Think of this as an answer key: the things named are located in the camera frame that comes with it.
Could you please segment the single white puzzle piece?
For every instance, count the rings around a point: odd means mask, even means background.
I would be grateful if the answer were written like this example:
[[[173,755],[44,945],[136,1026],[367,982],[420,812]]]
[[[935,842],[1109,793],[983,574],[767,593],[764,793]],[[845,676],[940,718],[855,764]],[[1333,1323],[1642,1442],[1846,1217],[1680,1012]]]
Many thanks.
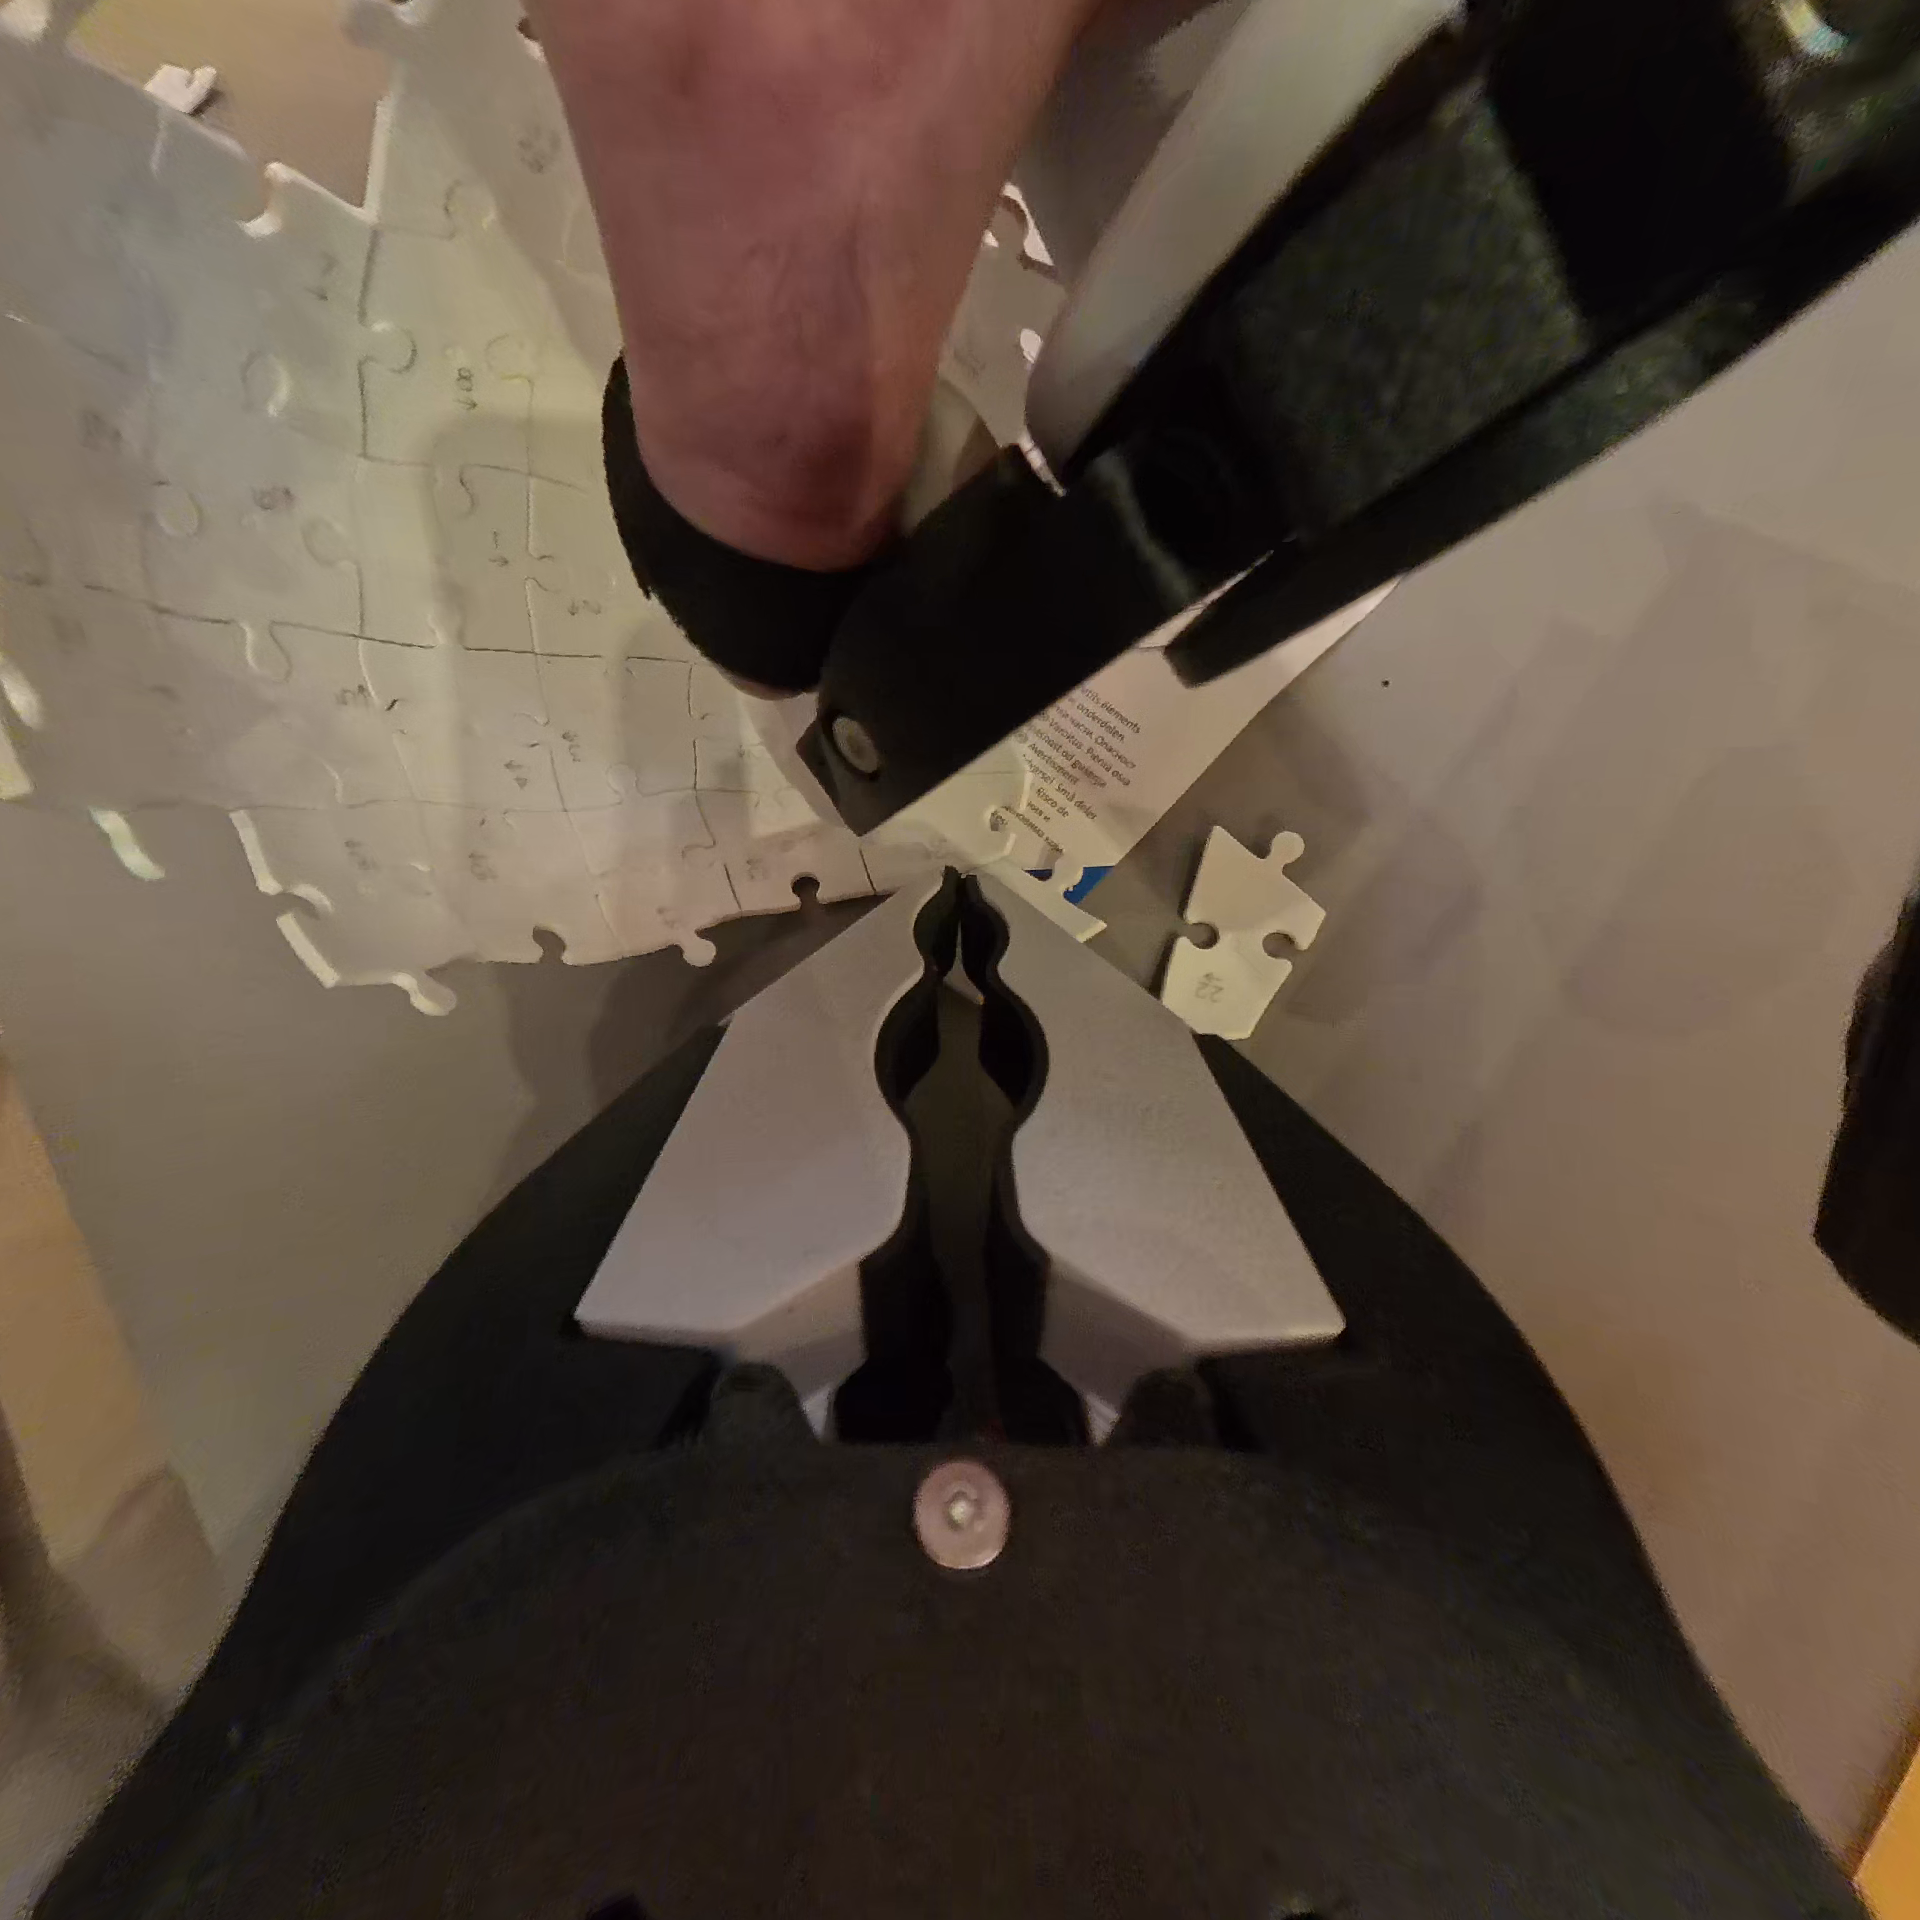
[[[1326,909],[1292,876],[1304,854],[1297,833],[1276,833],[1255,853],[1212,828],[1183,901],[1183,925],[1166,956],[1161,1003],[1197,1037],[1247,1040],[1316,940]],[[1191,931],[1204,929],[1209,945]]]

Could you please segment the folded paper instruction sheet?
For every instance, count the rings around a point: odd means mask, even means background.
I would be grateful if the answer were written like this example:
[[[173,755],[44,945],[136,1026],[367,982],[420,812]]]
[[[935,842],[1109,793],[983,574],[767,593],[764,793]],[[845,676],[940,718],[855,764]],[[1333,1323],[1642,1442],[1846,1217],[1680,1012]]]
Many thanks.
[[[988,873],[1090,942],[1104,923],[1081,896],[1388,594],[1391,586],[1375,588],[1204,686],[1173,674],[1169,643],[1192,617],[1169,622],[892,822],[864,833],[873,892],[888,896],[944,868]]]

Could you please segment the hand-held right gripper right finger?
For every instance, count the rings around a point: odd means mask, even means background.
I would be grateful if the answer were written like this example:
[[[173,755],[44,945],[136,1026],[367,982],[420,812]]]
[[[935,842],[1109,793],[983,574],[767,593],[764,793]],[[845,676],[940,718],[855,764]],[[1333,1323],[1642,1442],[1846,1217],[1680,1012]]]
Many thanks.
[[[1040,1269],[1015,1342],[1096,1427],[1144,1376],[1336,1342],[1346,1320],[1191,1029],[988,873],[964,884],[961,957],[1015,1109],[994,1192]]]

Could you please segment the dark cloth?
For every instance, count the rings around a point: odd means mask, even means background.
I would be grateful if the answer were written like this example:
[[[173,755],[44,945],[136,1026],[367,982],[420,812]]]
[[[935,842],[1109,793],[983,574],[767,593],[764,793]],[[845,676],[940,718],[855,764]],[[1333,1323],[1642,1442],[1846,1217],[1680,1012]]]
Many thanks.
[[[1886,1326],[1917,1342],[1917,892],[1860,976],[1814,1246]]]

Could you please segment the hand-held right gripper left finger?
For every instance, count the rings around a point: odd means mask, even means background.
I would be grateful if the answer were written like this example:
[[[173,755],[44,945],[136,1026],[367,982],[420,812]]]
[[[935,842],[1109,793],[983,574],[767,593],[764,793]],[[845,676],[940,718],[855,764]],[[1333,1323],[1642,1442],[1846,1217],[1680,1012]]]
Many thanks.
[[[592,1337],[776,1370],[841,1434],[935,1434],[953,1294],[910,1100],[940,1058],[956,870],[886,899],[727,1021],[586,1284]]]

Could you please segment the person's left hand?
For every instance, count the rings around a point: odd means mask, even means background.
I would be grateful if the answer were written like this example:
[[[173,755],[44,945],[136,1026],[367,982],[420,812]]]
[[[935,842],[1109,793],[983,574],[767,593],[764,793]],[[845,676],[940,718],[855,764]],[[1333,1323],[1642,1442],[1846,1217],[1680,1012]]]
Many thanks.
[[[888,534],[1001,186],[1090,2],[529,5],[604,241],[641,464],[704,534]]]

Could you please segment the partly built white puzzle ball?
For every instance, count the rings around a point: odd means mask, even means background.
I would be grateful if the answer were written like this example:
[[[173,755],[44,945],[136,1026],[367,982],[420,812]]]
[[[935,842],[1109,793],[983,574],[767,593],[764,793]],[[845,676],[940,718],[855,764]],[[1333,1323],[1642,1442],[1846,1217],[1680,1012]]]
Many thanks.
[[[617,314],[520,5],[349,5],[376,50],[349,202],[4,5],[4,798],[132,873],[142,809],[221,813],[327,987],[678,949],[935,870],[1072,866],[1034,755],[829,822],[784,718],[618,548]]]

